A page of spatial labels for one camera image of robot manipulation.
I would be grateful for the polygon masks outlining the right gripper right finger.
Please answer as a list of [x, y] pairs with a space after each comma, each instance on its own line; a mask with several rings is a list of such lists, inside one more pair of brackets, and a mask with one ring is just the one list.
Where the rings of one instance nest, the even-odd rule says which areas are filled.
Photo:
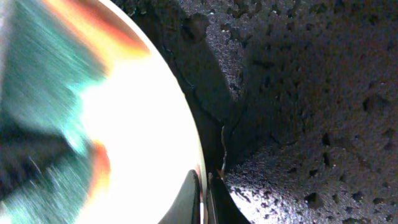
[[208, 211], [208, 224], [218, 224], [218, 215], [216, 212], [215, 197], [212, 185], [213, 174], [208, 173], [208, 185], [207, 185], [207, 211]]

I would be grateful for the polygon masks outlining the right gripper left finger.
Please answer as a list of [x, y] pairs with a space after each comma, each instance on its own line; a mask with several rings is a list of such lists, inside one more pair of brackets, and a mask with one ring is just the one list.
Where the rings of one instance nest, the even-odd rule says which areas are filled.
[[194, 170], [188, 171], [176, 199], [159, 224], [200, 224], [200, 185]]

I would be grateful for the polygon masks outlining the light blue plate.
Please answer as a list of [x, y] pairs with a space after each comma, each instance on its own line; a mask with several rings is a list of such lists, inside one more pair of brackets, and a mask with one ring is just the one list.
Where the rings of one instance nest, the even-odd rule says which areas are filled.
[[134, 61], [135, 70], [127, 83], [132, 116], [121, 128], [122, 141], [117, 142], [115, 136], [109, 138], [110, 148], [124, 154], [120, 160], [123, 172], [116, 178], [124, 180], [129, 189], [121, 202], [129, 215], [114, 223], [159, 223], [190, 170], [199, 180], [203, 223], [206, 170], [192, 112], [167, 62], [136, 26], [149, 41], [150, 52]]

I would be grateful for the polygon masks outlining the green yellow sponge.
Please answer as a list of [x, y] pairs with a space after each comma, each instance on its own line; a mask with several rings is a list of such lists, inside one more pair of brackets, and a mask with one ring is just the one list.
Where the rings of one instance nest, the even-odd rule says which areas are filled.
[[113, 1], [1, 2], [1, 222], [114, 223], [129, 189], [110, 136], [149, 41]]

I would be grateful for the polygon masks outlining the round black serving tray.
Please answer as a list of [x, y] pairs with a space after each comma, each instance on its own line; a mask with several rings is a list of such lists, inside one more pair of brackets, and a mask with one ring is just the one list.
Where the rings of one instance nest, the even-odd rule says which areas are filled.
[[397, 222], [397, 2], [118, 1], [178, 77], [218, 223]]

